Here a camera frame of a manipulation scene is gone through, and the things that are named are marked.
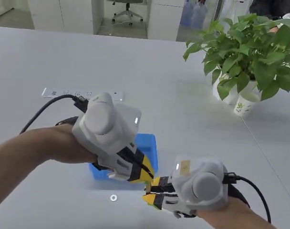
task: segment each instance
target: black cable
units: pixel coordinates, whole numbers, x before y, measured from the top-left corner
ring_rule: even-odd
[[[50,101],[48,101],[35,115],[33,118],[31,118],[31,120],[24,126],[24,128],[21,130],[20,134],[24,133],[29,127],[30,125],[38,118],[39,115],[41,115],[41,113],[48,108],[51,104],[61,100],[61,99],[65,99],[65,98],[70,98],[73,99],[75,102],[79,101],[79,98],[77,96],[74,96],[72,94],[64,94],[64,95],[60,95],[56,98],[51,99]]]
[[[271,215],[270,215],[268,204],[267,204],[263,194],[259,190],[259,188],[252,181],[248,180],[247,178],[244,178],[244,177],[241,177],[241,176],[235,176],[235,177],[236,177],[236,180],[242,180],[242,181],[247,182],[248,184],[250,184],[257,191],[257,193],[259,194],[259,197],[261,198],[261,201],[264,204],[264,207],[265,207],[265,210],[266,210],[266,213],[267,213],[267,221],[268,221],[268,223],[271,223]]]

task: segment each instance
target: small sticker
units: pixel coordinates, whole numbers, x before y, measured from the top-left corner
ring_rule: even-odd
[[[189,171],[191,169],[191,161],[181,161],[181,166],[180,166],[180,175],[186,176],[189,175]]]

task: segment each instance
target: circular marker on table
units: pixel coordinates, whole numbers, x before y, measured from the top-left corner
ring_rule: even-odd
[[[111,200],[112,202],[115,202],[115,201],[117,200],[117,195],[111,195],[111,196],[110,196],[110,200]]]

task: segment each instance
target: white flower pot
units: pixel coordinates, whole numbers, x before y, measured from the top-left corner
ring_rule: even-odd
[[[228,79],[229,76],[228,75],[223,75],[223,76],[220,76],[218,77],[218,79],[216,80],[216,82],[213,84],[213,95],[219,100],[221,101],[221,98],[218,94],[218,90],[217,90],[217,86],[218,84],[223,81],[223,80],[226,80]],[[248,85],[240,92],[240,93],[243,93],[243,92],[252,92],[253,89],[255,88],[255,84],[256,84],[256,81],[249,81]],[[239,94],[237,93],[237,86],[235,85],[229,92],[229,95],[224,99],[222,100],[223,102],[225,102],[226,104],[235,104],[238,100],[238,97],[239,97]]]
[[[239,95],[237,103],[234,108],[234,113],[240,117],[247,116],[254,106],[260,101],[258,95],[253,92],[242,92]]]

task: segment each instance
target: white cabinet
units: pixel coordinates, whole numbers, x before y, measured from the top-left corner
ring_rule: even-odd
[[[64,31],[96,34],[103,19],[103,0],[60,0]]]
[[[182,10],[182,7],[151,4],[148,39],[175,41]]]
[[[64,31],[59,0],[29,0],[36,30]]]
[[[103,0],[29,0],[36,30],[96,34],[104,15]]]

